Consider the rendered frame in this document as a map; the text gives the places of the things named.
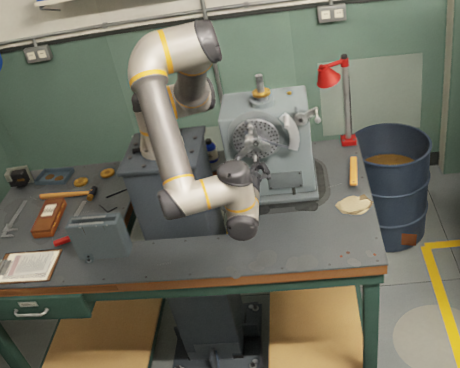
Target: barrel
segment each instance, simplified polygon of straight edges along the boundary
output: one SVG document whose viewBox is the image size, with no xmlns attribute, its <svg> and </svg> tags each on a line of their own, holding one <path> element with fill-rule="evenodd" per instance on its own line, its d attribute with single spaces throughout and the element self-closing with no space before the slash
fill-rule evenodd
<svg viewBox="0 0 460 368">
<path fill-rule="evenodd" d="M 425 234 L 430 182 L 431 140 L 420 129 L 402 124 L 377 124 L 356 132 L 387 252 L 399 252 Z M 383 165 L 366 161 L 396 154 L 413 161 Z"/>
</svg>

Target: hammer head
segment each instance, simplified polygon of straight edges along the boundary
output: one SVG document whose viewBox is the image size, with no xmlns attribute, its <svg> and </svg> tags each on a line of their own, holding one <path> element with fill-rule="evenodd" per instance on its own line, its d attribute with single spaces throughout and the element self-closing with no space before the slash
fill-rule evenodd
<svg viewBox="0 0 460 368">
<path fill-rule="evenodd" d="M 96 193 L 97 193 L 97 187 L 91 187 L 88 195 L 86 196 L 86 199 L 91 202 L 94 199 L 94 196 L 96 195 Z"/>
</svg>

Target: drawer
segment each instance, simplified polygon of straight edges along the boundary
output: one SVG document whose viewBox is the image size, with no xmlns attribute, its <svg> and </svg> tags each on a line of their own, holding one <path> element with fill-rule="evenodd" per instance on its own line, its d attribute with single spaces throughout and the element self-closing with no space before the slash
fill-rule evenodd
<svg viewBox="0 0 460 368">
<path fill-rule="evenodd" d="M 0 320 L 89 318 L 94 303 L 81 294 L 0 298 Z"/>
</svg>

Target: hammer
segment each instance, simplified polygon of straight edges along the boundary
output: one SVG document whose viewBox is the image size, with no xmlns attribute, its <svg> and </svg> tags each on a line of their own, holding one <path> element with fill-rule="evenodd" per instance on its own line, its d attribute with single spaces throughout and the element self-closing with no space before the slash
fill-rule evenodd
<svg viewBox="0 0 460 368">
<path fill-rule="evenodd" d="M 40 194 L 40 199 L 56 199 L 86 196 L 86 200 L 92 201 L 97 193 L 97 187 L 91 187 L 90 190 L 82 190 L 78 192 L 59 192 L 59 193 L 44 193 Z"/>
</svg>

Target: green wall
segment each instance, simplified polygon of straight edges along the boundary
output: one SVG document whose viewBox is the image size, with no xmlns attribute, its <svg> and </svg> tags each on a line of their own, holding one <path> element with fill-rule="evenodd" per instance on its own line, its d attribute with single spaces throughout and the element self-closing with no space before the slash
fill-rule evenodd
<svg viewBox="0 0 460 368">
<path fill-rule="evenodd" d="M 264 73 L 271 88 L 306 85 L 310 105 L 319 106 L 318 63 L 344 52 L 350 58 L 423 53 L 421 127 L 438 151 L 446 2 L 397 0 L 347 8 L 347 22 L 328 25 L 317 24 L 316 9 L 214 21 L 223 53 L 224 92 L 252 90 L 254 74 Z M 0 145 L 7 157 L 0 150 L 0 170 L 6 165 L 39 169 L 120 160 L 137 131 L 128 58 L 147 32 L 53 45 L 54 60 L 44 64 L 27 65 L 22 51 L 5 53 Z M 218 113 L 216 108 L 179 124 L 217 125 Z M 323 137 L 321 125 L 312 129 L 315 141 L 331 138 Z M 0 198 L 6 188 L 0 184 Z"/>
<path fill-rule="evenodd" d="M 454 44 L 444 172 L 460 172 L 460 0 L 455 1 Z"/>
</svg>

